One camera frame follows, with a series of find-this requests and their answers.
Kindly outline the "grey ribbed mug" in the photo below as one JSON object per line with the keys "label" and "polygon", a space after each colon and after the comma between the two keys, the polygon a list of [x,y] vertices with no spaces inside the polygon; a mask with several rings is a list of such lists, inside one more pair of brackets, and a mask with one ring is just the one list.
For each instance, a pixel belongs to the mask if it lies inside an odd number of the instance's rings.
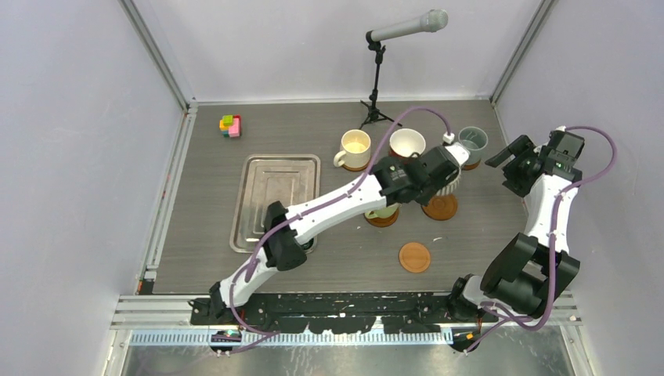
{"label": "grey ribbed mug", "polygon": [[437,196],[447,196],[452,194],[460,185],[461,170],[457,171],[457,175],[454,179],[448,182],[443,188],[436,192]]}

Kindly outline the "brown ridged wooden coaster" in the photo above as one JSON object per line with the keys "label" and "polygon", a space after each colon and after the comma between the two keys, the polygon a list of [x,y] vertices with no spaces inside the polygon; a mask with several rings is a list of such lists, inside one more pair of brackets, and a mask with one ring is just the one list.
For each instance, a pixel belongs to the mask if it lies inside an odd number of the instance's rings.
{"label": "brown ridged wooden coaster", "polygon": [[451,219],[458,210],[458,201],[453,194],[436,195],[426,205],[422,205],[423,213],[430,219],[446,221]]}
{"label": "brown ridged wooden coaster", "polygon": [[399,209],[397,209],[397,210],[396,210],[392,215],[390,215],[389,217],[385,217],[385,218],[382,218],[382,217],[372,217],[372,218],[371,218],[369,212],[367,212],[367,213],[364,215],[365,220],[366,220],[371,226],[375,226],[375,227],[379,227],[379,228],[385,228],[385,227],[391,226],[392,224],[394,224],[394,223],[396,222],[396,220],[398,219],[398,217],[399,217]]}
{"label": "brown ridged wooden coaster", "polygon": [[482,163],[482,161],[477,161],[473,164],[466,164],[462,167],[462,169],[464,171],[470,171],[470,170],[473,170],[473,169],[477,168],[481,163]]}
{"label": "brown ridged wooden coaster", "polygon": [[348,164],[343,164],[341,167],[343,169],[347,170],[347,171],[350,171],[350,172],[361,172],[361,171],[366,170],[369,165],[370,165],[370,163],[367,162],[366,164],[364,164],[363,166],[360,166],[360,167],[349,167]]}

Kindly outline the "white bowl cup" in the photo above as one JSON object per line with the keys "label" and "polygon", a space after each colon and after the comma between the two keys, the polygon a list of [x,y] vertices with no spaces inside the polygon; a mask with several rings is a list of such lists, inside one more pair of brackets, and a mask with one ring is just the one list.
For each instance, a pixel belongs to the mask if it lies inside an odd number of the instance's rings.
{"label": "white bowl cup", "polygon": [[426,149],[426,140],[414,129],[400,128],[391,134],[388,145],[389,156],[408,158],[414,154],[422,154]]}

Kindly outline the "grey-blue mug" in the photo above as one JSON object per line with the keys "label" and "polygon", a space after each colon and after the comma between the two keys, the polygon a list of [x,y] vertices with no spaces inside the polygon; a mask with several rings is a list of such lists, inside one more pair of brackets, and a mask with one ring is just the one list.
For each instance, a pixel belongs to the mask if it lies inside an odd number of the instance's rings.
{"label": "grey-blue mug", "polygon": [[489,141],[483,129],[478,127],[462,128],[458,133],[457,139],[469,153],[469,158],[464,165],[465,167],[476,165],[481,161]]}

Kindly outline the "light green cup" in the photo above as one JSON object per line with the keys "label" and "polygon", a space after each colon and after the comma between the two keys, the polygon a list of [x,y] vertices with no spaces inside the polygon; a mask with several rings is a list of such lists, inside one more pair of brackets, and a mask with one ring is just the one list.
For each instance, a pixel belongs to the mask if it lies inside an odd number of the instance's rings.
{"label": "light green cup", "polygon": [[366,219],[389,219],[397,213],[401,204],[391,204],[385,208],[367,211],[364,213]]}

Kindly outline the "cream mug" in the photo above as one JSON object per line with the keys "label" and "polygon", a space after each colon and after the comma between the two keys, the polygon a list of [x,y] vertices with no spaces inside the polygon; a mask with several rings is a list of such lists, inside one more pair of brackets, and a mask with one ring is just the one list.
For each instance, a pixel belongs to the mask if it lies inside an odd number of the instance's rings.
{"label": "cream mug", "polygon": [[341,137],[340,150],[335,154],[333,165],[341,168],[343,164],[349,167],[360,167],[370,162],[371,138],[360,129],[348,130]]}

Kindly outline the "light wooden coaster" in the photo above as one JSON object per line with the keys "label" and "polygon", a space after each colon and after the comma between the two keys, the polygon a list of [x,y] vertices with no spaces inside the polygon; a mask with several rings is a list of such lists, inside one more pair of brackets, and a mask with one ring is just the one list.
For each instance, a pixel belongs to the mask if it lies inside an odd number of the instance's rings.
{"label": "light wooden coaster", "polygon": [[422,273],[431,264],[431,253],[423,244],[410,242],[400,248],[399,263],[410,273]]}

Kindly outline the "silver metal tray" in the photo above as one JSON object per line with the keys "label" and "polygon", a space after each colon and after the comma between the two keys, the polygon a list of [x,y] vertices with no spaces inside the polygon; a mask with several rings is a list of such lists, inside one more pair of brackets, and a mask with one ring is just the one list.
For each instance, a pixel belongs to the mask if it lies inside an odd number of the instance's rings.
{"label": "silver metal tray", "polygon": [[319,195],[320,159],[315,154],[252,154],[244,162],[229,246],[251,253],[264,234],[267,207],[289,207]]}

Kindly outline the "dark green patterned mug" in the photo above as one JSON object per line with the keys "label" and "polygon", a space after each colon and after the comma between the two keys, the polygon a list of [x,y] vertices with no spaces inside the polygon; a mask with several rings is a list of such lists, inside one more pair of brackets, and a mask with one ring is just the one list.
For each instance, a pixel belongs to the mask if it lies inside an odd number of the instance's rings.
{"label": "dark green patterned mug", "polygon": [[306,254],[308,254],[309,252],[312,251],[312,248],[315,245],[315,243],[316,243],[315,238],[312,238],[312,239],[306,241],[305,243],[298,243],[296,241],[295,242],[295,245],[297,246],[297,251],[296,252],[298,254],[306,255]]}

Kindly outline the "silver microphone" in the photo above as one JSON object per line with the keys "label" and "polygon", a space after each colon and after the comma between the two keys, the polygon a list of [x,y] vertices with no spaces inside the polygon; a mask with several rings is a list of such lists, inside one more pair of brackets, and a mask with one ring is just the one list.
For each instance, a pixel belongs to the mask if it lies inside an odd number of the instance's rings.
{"label": "silver microphone", "polygon": [[449,14],[445,10],[431,9],[415,19],[367,31],[366,40],[368,43],[378,43],[422,32],[435,33],[446,27],[448,22]]}

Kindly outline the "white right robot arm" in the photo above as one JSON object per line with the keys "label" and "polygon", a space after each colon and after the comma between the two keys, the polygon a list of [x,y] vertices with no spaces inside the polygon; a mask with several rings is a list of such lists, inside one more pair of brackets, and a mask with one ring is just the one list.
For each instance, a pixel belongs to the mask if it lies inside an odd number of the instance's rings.
{"label": "white right robot arm", "polygon": [[583,177],[575,163],[584,146],[583,137],[557,128],[543,145],[522,135],[486,161],[502,168],[503,185],[524,199],[528,219],[483,275],[456,280],[446,299],[451,318],[477,320],[486,307],[534,320],[550,314],[580,268],[568,253],[566,228]]}

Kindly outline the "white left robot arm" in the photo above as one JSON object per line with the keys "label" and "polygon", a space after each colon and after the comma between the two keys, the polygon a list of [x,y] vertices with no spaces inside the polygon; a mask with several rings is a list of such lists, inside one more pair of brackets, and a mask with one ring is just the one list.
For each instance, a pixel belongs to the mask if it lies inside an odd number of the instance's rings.
{"label": "white left robot arm", "polygon": [[469,158],[460,143],[436,146],[406,158],[386,156],[370,164],[360,177],[314,200],[267,207],[264,235],[251,256],[229,277],[209,289],[209,302],[191,306],[216,324],[239,320],[240,307],[278,272],[301,266],[306,244],[318,234],[357,215],[393,204],[426,205],[439,191],[452,186]]}

